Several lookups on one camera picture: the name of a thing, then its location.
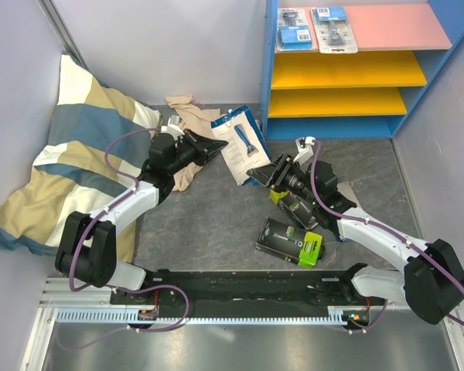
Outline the white box blue razor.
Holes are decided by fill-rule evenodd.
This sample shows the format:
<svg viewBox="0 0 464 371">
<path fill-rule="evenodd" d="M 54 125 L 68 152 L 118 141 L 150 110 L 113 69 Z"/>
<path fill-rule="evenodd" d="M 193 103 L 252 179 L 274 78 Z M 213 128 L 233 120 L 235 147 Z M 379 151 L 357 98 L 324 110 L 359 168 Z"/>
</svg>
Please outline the white box blue razor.
<svg viewBox="0 0 464 371">
<path fill-rule="evenodd" d="M 264 136 L 247 105 L 229 110 L 210 126 L 215 139 L 228 142 L 221 153 L 239 186 L 251 181 L 248 170 L 271 162 Z"/>
</svg>

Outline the blue blister razor pack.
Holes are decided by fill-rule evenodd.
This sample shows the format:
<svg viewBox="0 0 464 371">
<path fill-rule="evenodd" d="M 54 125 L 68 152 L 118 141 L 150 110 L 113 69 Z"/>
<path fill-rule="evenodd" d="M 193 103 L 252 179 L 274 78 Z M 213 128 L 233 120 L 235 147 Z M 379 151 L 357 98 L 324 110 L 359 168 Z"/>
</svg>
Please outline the blue blister razor pack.
<svg viewBox="0 0 464 371">
<path fill-rule="evenodd" d="M 303 8 L 279 8 L 276 52 L 313 51 L 317 49 L 314 30 Z"/>
</svg>

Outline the clear blister razor pack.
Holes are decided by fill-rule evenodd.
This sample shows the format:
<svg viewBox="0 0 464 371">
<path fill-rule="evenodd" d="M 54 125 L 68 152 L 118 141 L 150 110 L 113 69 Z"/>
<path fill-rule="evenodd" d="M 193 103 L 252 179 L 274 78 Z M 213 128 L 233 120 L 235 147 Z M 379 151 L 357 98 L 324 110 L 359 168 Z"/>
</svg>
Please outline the clear blister razor pack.
<svg viewBox="0 0 464 371">
<path fill-rule="evenodd" d="M 312 8 L 311 15 L 321 53 L 358 53 L 357 42 L 344 7 L 319 6 Z"/>
</svg>

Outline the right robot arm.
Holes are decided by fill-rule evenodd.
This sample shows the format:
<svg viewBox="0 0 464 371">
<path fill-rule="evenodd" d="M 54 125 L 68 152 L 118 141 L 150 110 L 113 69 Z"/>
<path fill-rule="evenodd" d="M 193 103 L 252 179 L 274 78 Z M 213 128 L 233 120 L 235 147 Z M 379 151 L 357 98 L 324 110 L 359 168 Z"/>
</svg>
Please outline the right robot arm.
<svg viewBox="0 0 464 371">
<path fill-rule="evenodd" d="M 292 156 L 282 155 L 247 174 L 273 191 L 290 192 L 310 203 L 321 227 L 366 247 L 392 266 L 351 267 L 349 278 L 338 287 L 347 304 L 364 297 L 383 298 L 407 305 L 420 319 L 436 325 L 464 301 L 464 270 L 453 247 L 444 240 L 430 243 L 409 236 L 370 216 L 338 190 L 329 163 L 314 161 L 304 170 Z"/>
</svg>

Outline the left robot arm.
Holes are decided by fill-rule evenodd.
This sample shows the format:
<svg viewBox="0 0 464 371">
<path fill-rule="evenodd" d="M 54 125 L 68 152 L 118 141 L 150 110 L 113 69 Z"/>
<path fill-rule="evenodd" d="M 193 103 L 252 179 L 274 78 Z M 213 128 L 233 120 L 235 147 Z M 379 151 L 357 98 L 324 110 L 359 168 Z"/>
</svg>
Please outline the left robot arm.
<svg viewBox="0 0 464 371">
<path fill-rule="evenodd" d="M 138 304 L 151 301 L 154 285 L 145 279 L 145 269 L 117 258 L 118 234 L 166 200 L 177 172 L 190 164 L 206 165 L 227 144 L 175 125 L 155 134 L 134 185 L 99 209 L 67 217 L 55 268 L 68 277 L 70 290 L 120 288 Z"/>
</svg>

